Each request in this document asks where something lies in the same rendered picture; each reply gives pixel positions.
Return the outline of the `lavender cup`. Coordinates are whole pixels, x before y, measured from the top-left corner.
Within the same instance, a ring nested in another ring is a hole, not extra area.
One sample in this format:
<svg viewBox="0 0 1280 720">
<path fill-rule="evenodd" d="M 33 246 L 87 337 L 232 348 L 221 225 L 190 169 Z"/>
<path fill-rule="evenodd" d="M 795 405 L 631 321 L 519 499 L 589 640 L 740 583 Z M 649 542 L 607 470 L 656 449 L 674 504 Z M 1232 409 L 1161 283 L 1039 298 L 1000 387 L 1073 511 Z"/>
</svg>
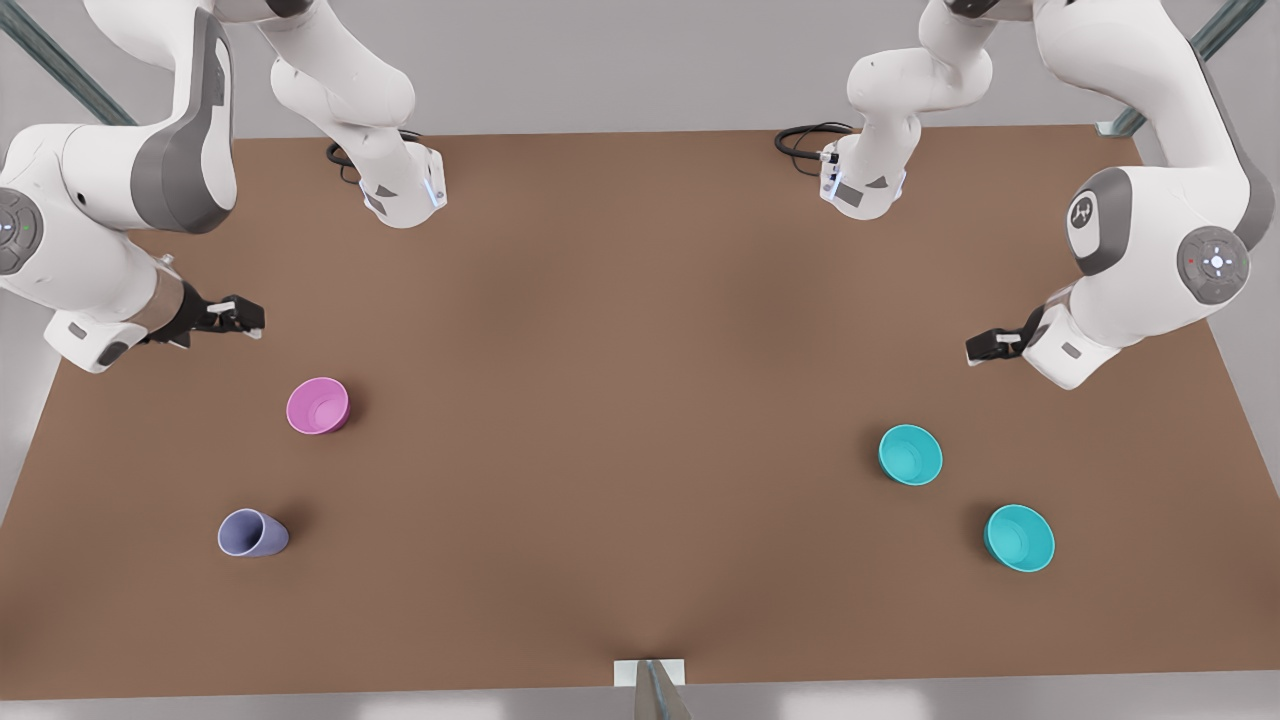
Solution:
<svg viewBox="0 0 1280 720">
<path fill-rule="evenodd" d="M 288 542 L 285 527 L 255 509 L 230 512 L 218 529 L 218 547 L 232 557 L 270 556 L 282 552 Z"/>
</svg>

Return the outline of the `pink bowl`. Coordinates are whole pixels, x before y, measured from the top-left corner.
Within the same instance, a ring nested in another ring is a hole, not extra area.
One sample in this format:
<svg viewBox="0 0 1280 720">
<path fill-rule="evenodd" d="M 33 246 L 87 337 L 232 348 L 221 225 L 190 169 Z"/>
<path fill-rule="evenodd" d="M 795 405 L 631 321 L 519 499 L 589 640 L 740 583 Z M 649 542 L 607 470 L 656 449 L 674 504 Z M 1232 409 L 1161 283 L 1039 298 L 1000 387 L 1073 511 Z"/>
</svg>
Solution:
<svg viewBox="0 0 1280 720">
<path fill-rule="evenodd" d="M 349 416 L 349 395 L 343 383 L 316 377 L 297 386 L 285 404 L 291 428 L 305 436 L 339 430 Z"/>
</svg>

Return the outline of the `silver frame post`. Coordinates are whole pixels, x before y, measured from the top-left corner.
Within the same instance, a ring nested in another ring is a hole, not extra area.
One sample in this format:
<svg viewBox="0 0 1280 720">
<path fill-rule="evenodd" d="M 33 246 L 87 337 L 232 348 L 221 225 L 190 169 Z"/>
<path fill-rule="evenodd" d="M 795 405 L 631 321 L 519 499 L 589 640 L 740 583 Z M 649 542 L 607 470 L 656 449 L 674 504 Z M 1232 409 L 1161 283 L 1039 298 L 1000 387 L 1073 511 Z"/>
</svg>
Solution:
<svg viewBox="0 0 1280 720">
<path fill-rule="evenodd" d="M 17 0 L 0 0 L 0 29 L 97 120 L 106 126 L 137 126 Z"/>
<path fill-rule="evenodd" d="M 634 720 L 692 720 L 680 694 L 684 659 L 630 659 L 613 662 L 614 687 L 634 688 Z"/>
<path fill-rule="evenodd" d="M 1120 47 L 1117 59 L 1134 61 L 1121 70 L 1112 95 L 1128 106 L 1115 120 L 1094 126 L 1101 137 L 1129 138 L 1144 123 L 1170 118 L 1175 102 L 1192 95 L 1207 96 L 1203 61 L 1222 49 L 1270 0 L 1221 0 L 1217 10 L 1189 38 L 1166 22 L 1157 3 L 1126 5 L 1134 12 L 1132 47 Z"/>
</svg>

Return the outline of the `large teal bowl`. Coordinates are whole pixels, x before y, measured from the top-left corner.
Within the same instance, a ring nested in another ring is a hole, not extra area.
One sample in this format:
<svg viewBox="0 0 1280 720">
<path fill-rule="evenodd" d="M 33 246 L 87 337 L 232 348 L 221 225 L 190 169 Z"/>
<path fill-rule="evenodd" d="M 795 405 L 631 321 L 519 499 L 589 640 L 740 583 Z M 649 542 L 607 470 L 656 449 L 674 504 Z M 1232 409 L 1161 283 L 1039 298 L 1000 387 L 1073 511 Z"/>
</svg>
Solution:
<svg viewBox="0 0 1280 720">
<path fill-rule="evenodd" d="M 1056 551 L 1048 521 L 1034 509 L 1018 503 L 1005 505 L 989 515 L 983 541 L 992 559 L 1021 573 L 1046 569 Z"/>
</svg>

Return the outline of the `small teal bowl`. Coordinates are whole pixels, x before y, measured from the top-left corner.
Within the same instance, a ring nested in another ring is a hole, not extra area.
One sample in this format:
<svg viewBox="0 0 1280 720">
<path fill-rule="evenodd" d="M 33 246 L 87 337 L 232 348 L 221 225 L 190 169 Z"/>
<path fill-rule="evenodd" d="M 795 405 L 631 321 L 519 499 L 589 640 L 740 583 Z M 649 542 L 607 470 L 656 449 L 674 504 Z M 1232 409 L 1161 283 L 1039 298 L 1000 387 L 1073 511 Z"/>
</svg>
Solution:
<svg viewBox="0 0 1280 720">
<path fill-rule="evenodd" d="M 934 480 L 945 462 L 942 447 L 927 429 L 900 424 L 879 439 L 877 457 L 882 471 L 904 486 L 925 486 Z"/>
</svg>

